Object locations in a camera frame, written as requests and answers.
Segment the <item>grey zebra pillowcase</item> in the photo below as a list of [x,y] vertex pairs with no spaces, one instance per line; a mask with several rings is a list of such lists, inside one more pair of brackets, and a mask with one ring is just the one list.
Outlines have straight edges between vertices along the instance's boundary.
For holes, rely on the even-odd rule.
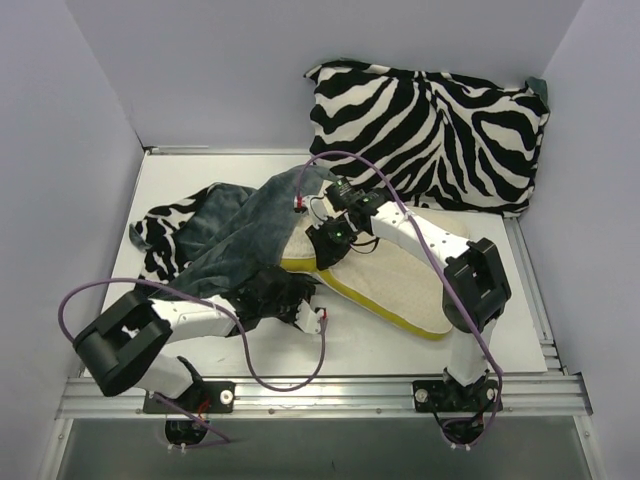
[[215,182],[171,204],[151,208],[129,225],[144,253],[139,278],[197,298],[224,293],[259,268],[280,263],[304,218],[294,211],[296,186],[317,196],[336,176],[319,166],[293,167],[258,189]]

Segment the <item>cream quilted pillow yellow trim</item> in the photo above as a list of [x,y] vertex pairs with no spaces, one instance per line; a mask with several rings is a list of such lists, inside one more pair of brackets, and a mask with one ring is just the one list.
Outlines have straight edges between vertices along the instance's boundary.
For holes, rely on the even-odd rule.
[[441,307],[442,283],[430,266],[382,240],[371,253],[351,250],[336,265],[320,270],[305,234],[310,225],[306,218],[296,224],[282,253],[282,268],[314,276],[342,297],[413,335],[440,340],[452,331]]

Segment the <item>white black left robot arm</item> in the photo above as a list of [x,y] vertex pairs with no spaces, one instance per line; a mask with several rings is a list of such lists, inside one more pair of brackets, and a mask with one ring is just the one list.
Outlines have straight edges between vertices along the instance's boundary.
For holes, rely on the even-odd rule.
[[170,299],[127,292],[72,338],[75,353],[105,396],[142,388],[190,411],[206,397],[205,381],[185,357],[164,354],[167,344],[244,337],[269,318],[307,334],[321,334],[326,326],[315,281],[279,266],[263,268],[206,299],[167,286],[161,290]]

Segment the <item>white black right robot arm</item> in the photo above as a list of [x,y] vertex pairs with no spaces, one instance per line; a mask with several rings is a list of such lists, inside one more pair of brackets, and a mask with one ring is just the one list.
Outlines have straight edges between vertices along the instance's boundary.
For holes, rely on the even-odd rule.
[[432,269],[443,286],[442,310],[454,328],[443,395],[456,409],[475,402],[477,383],[495,364],[488,347],[492,323],[511,298],[496,245],[486,238],[457,236],[417,216],[395,192],[364,192],[345,178],[331,183],[322,196],[296,194],[293,205],[311,219],[306,235],[319,270],[343,261],[362,233],[391,243]]

